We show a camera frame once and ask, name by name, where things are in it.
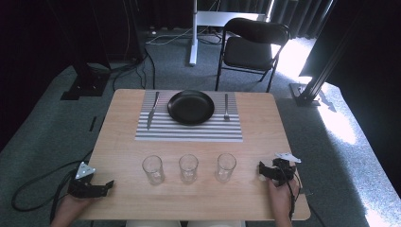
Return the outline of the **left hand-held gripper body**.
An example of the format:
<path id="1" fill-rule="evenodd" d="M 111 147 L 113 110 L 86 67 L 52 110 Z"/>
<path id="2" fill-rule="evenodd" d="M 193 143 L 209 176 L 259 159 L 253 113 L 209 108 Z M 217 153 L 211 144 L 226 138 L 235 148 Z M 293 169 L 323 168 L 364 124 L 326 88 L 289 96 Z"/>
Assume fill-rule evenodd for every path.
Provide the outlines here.
<path id="1" fill-rule="evenodd" d="M 69 183 L 67 193 L 79 199 L 100 198 L 100 191 L 107 188 L 105 185 L 91 184 L 95 173 L 96 170 L 93 167 L 81 162 Z"/>

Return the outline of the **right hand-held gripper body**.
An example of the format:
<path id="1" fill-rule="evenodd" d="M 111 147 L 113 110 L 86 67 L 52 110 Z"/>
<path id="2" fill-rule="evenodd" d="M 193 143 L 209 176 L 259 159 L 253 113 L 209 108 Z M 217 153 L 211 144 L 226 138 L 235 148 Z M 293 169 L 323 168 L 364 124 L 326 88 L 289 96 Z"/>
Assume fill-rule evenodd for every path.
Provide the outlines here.
<path id="1" fill-rule="evenodd" d="M 302 161 L 289 152 L 276 153 L 275 156 L 276 158 L 272 160 L 275 170 L 273 179 L 279 185 L 283 185 L 292 180 L 296 172 L 296 166 L 292 166 L 290 163 L 300 164 Z"/>

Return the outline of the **person's left hand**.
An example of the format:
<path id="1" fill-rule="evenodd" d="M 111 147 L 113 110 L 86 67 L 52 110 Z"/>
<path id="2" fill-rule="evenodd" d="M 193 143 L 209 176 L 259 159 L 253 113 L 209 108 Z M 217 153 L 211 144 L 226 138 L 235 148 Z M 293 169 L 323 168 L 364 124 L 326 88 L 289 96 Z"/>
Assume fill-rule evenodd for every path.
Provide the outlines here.
<path id="1" fill-rule="evenodd" d="M 95 202 L 96 199 L 94 198 L 78 199 L 67 195 L 61 200 L 54 219 L 62 218 L 75 220 L 87 207 Z"/>

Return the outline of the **person's right hand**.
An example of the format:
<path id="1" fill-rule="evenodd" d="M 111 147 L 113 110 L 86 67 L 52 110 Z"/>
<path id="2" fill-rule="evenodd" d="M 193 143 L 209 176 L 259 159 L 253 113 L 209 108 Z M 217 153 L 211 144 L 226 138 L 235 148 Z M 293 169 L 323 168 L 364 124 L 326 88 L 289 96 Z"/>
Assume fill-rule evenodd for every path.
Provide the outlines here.
<path id="1" fill-rule="evenodd" d="M 276 186 L 272 180 L 266 180 L 270 197 L 270 208 L 274 219 L 288 218 L 291 211 L 291 196 L 299 192 L 299 185 L 295 180 L 288 182 L 288 185 Z"/>

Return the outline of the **clear drinking glass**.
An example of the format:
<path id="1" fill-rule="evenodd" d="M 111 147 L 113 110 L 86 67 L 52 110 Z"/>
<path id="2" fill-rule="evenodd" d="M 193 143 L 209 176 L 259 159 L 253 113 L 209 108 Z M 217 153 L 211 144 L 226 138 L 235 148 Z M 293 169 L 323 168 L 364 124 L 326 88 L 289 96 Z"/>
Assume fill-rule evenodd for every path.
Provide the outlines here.
<path id="1" fill-rule="evenodd" d="M 179 160 L 181 180 L 184 183 L 193 183 L 197 180 L 199 160 L 193 154 L 185 154 Z"/>
<path id="2" fill-rule="evenodd" d="M 231 153 L 223 153 L 218 157 L 216 179 L 221 183 L 229 182 L 236 167 L 236 158 Z"/>
<path id="3" fill-rule="evenodd" d="M 162 159 L 157 155 L 146 157 L 142 163 L 142 168 L 145 171 L 150 184 L 158 185 L 165 180 Z"/>

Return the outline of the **silver fork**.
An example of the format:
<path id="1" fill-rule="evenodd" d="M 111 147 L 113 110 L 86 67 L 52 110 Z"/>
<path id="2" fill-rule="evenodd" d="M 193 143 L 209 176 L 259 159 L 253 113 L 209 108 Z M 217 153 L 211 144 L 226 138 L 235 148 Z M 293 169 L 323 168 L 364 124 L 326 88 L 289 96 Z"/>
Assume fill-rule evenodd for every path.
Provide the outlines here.
<path id="1" fill-rule="evenodd" d="M 225 94 L 225 113 L 224 113 L 224 121 L 230 121 L 230 115 L 229 115 L 229 97 L 228 94 Z"/>

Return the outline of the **silver table knife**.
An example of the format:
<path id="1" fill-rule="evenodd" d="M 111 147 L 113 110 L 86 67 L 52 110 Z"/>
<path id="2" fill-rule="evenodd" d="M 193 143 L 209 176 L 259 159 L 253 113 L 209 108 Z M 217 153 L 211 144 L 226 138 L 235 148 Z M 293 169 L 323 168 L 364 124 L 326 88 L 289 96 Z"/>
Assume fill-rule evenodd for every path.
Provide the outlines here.
<path id="1" fill-rule="evenodd" d="M 150 130 L 151 122 L 152 122 L 153 116 L 154 116 L 154 114 L 156 112 L 157 105 L 158 105 L 158 102 L 159 102 L 159 96 L 160 96 L 160 92 L 156 92 L 152 109 L 148 113 L 147 130 Z"/>

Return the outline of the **grey striped placemat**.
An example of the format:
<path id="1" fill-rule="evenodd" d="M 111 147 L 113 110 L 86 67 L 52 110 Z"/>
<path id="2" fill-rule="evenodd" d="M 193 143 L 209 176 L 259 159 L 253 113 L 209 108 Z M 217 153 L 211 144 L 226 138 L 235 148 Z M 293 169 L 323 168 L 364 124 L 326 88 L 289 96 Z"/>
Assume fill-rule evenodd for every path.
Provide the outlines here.
<path id="1" fill-rule="evenodd" d="M 147 130 L 148 113 L 152 109 L 155 93 L 160 92 L 159 102 L 150 130 Z M 167 103 L 181 91 L 148 90 L 142 104 L 135 139 L 143 141 L 190 141 L 190 142 L 241 142 L 242 131 L 234 93 L 204 91 L 212 98 L 215 111 L 210 119 L 199 125 L 184 125 L 168 113 Z M 230 121 L 224 121 L 225 94 L 229 97 Z"/>

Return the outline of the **black round plate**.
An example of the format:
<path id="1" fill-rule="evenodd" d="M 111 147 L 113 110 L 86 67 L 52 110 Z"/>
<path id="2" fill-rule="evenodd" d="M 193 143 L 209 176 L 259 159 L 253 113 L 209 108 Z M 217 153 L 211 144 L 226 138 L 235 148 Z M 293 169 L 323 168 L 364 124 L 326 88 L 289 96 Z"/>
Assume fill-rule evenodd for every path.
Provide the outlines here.
<path id="1" fill-rule="evenodd" d="M 167 103 L 169 115 L 184 125 L 199 125 L 211 118 L 214 101 L 201 91 L 185 90 L 174 95 Z"/>

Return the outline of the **black stand base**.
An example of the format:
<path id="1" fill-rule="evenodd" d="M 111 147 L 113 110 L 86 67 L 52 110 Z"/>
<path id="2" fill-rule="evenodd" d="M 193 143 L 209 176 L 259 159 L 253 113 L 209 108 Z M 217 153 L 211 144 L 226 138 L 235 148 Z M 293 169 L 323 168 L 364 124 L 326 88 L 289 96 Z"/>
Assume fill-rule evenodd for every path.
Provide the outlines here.
<path id="1" fill-rule="evenodd" d="M 61 100 L 79 100 L 82 96 L 102 96 L 111 75 L 110 67 L 93 67 L 84 63 L 73 65 L 77 76 L 61 95 Z"/>

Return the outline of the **black folding chair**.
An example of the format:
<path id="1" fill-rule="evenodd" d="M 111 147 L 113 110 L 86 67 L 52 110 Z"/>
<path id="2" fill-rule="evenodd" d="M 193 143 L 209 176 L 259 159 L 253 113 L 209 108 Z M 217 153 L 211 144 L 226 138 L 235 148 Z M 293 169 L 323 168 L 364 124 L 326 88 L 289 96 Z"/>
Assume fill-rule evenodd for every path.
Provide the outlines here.
<path id="1" fill-rule="evenodd" d="M 290 30 L 286 25 L 246 18 L 229 20 L 222 30 L 215 90 L 222 70 L 230 70 L 261 75 L 259 82 L 270 73 L 268 93 L 280 54 L 289 40 Z"/>

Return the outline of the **white metal stand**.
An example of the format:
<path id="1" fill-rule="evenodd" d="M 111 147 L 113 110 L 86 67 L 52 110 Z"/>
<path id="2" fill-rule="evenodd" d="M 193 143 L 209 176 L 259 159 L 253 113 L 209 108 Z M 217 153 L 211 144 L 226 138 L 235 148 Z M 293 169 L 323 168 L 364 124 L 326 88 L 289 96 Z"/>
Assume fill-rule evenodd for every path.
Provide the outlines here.
<path id="1" fill-rule="evenodd" d="M 189 65 L 195 66 L 198 56 L 198 26 L 220 26 L 223 27 L 229 20 L 241 17 L 255 21 L 267 22 L 270 19 L 271 8 L 274 0 L 268 1 L 267 10 L 264 13 L 250 12 L 225 12 L 225 11 L 203 11 L 198 10 L 198 0 L 193 0 L 192 12 L 192 35 Z"/>

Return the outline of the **dark curtain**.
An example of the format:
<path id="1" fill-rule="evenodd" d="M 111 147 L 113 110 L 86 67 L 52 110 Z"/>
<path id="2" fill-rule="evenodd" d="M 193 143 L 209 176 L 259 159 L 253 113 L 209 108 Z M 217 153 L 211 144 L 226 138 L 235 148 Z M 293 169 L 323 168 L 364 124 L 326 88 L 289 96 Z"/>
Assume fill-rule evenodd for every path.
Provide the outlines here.
<path id="1" fill-rule="evenodd" d="M 192 0 L 195 26 L 223 27 L 237 17 L 286 25 L 292 38 L 319 36 L 336 0 Z"/>

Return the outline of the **black metal frame stand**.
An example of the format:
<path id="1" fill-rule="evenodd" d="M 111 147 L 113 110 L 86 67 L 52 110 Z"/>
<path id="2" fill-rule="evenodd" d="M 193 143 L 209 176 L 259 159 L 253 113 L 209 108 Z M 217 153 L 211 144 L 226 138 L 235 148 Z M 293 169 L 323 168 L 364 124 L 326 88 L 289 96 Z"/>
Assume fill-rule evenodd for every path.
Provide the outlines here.
<path id="1" fill-rule="evenodd" d="M 310 82 L 289 85 L 298 106 L 319 106 L 316 97 L 354 35 L 364 3 L 365 0 L 333 0 L 321 33 L 300 73 L 301 77 L 311 77 Z"/>

